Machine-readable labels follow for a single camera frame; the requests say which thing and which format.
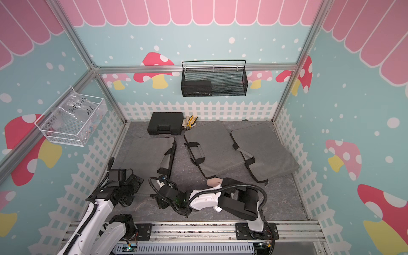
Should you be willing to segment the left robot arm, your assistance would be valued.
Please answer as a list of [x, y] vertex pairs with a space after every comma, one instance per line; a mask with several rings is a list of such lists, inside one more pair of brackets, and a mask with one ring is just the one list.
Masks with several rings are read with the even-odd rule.
[[143, 184], [143, 179], [126, 169], [110, 170], [107, 182], [86, 200], [88, 209], [80, 224], [58, 252], [60, 255], [109, 255], [116, 244], [130, 241], [138, 229], [129, 214], [115, 215], [106, 222], [116, 205], [127, 207]]

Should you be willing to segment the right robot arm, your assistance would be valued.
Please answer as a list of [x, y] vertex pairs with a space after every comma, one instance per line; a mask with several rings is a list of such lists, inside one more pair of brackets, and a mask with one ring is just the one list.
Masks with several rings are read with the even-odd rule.
[[208, 189], [182, 192], [165, 177], [150, 177], [148, 182], [155, 192], [152, 198], [160, 209], [171, 207], [184, 217], [205, 208], [225, 211], [246, 221], [235, 225], [238, 240], [279, 239], [276, 224], [269, 223], [263, 214], [267, 193], [259, 186], [232, 178], [212, 178], [207, 182]]

